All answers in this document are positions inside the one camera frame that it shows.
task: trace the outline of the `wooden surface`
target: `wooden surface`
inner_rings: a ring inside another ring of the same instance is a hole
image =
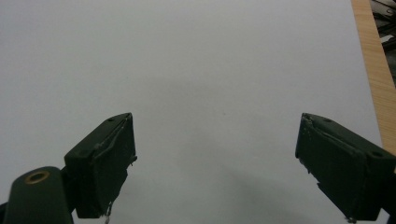
[[[383,148],[396,155],[396,90],[369,0],[352,0]]]

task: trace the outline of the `white paper surface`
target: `white paper surface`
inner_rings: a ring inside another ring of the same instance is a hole
[[[133,113],[111,223],[343,223],[294,158],[300,116],[380,145],[347,0],[2,1],[0,73],[1,202]]]

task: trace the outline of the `wooden table edge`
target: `wooden table edge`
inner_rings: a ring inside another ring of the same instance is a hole
[[[361,40],[383,148],[396,155],[396,90],[382,49],[370,0],[351,0]]]

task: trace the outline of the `bolt hole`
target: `bolt hole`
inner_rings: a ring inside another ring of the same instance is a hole
[[[31,175],[28,175],[25,179],[25,183],[36,184],[47,179],[49,176],[50,176],[50,172],[48,171],[37,171],[32,173]]]
[[[373,156],[375,157],[383,157],[383,155],[379,152],[372,152]]]

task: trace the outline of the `white background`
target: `white background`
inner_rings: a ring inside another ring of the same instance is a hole
[[[380,145],[347,0],[0,2],[1,202],[129,111],[112,223],[344,223],[294,158],[300,116]]]

